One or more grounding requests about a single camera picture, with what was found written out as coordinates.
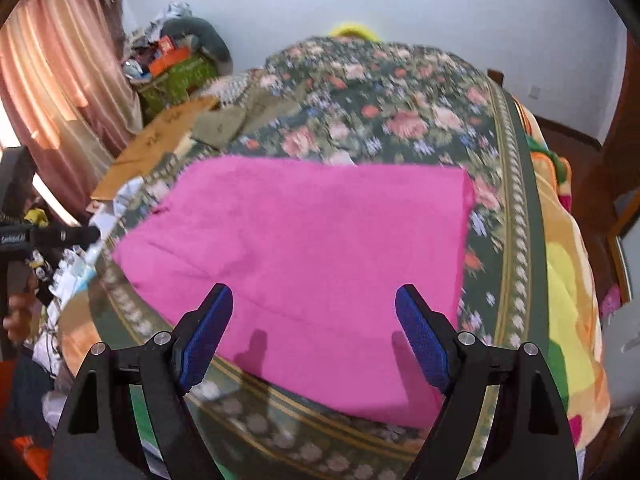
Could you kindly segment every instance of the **folded pink fabric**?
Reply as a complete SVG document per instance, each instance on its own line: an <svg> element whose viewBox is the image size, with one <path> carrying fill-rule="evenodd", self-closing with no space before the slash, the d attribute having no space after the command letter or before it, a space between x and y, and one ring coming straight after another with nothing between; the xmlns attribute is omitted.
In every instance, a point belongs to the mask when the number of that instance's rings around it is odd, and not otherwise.
<svg viewBox="0 0 640 480"><path fill-rule="evenodd" d="M457 326L473 201L460 168L222 156L188 168L115 259L171 323L226 283L234 313L218 354L245 371L349 415L428 428L442 399L394 297L413 283Z"/></svg>

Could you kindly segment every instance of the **floral pattern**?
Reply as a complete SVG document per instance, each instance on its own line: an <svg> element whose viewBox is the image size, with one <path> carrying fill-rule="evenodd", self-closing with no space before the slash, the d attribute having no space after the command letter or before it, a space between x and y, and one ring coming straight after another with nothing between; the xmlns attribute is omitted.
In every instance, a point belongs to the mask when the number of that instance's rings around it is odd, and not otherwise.
<svg viewBox="0 0 640 480"><path fill-rule="evenodd" d="M306 97L299 113L240 137L229 153L465 168L477 203L469 218L459 328L486 344L533 340L546 347L546 274L532 269L535 259L540 262L532 240L542 243L542 217L529 157L520 156L527 154L524 131L508 94L436 48L348 38L312 38L271 56L252 84L283 98L302 85ZM146 178L110 244L149 214L188 164L215 155L202 144L181 158L168 154ZM91 286L103 286L113 307L94 294L90 309L105 340L139 344L169 328L107 251L99 264L102 285ZM462 473L479 462L496 398L489 388ZM399 479L428 433L345 416L217 357L188 400L212 453L238 478Z"/></svg>

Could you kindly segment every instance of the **bed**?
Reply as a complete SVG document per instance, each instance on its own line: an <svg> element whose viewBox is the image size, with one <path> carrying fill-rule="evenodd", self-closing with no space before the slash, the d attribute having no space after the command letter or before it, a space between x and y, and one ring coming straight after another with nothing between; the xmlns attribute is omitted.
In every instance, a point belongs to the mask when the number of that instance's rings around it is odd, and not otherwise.
<svg viewBox="0 0 640 480"><path fill-rule="evenodd" d="M538 345L575 446L583 449L609 409L593 278L578 227L559 200L569 192L567 182L559 185L548 156L530 153L527 136L545 145L533 115L464 60L425 46L311 38L269 57L263 71L245 80L233 104L252 106L251 92L259 88L296 96L298 106L240 136L227 153L468 171L476 205L468 222L459 329L495 346ZM329 126L338 108L347 113L348 134ZM111 250L149 215L159 189L169 189L193 161L218 154L189 141L145 178L98 260L97 275L60 319L61 348L73 373L99 340L123 348L170 329L135 293ZM487 389L460 476L479 465L497 393ZM138 388L132 398L141 436L153 443ZM228 478L394 480L428 433L335 412L219 357L188 405Z"/></svg>

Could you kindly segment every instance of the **pile of clothes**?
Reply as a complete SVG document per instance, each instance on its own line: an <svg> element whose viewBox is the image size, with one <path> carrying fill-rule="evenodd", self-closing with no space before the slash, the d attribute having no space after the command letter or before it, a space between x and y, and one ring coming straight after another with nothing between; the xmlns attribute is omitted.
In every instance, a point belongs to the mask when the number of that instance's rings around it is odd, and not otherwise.
<svg viewBox="0 0 640 480"><path fill-rule="evenodd" d="M129 35L122 69L132 84L144 84L197 51L216 63L230 60L228 47L207 20L194 17L189 4L172 3L147 28Z"/></svg>

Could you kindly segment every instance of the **baseboard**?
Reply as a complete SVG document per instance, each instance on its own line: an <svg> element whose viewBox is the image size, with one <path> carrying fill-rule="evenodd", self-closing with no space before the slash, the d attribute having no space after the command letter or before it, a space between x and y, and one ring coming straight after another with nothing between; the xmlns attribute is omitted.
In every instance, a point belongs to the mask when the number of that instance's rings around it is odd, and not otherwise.
<svg viewBox="0 0 640 480"><path fill-rule="evenodd" d="M574 130L568 126L564 126L564 124L556 123L555 121L551 121L550 119L545 119L544 117L540 117L536 115L536 120L538 121L538 125L542 128L548 128L549 130L553 130L560 134L566 135L567 137L571 137L572 139L578 140L587 146L591 146L596 149L598 152L602 149L602 144L595 137L588 136L578 130Z"/></svg>

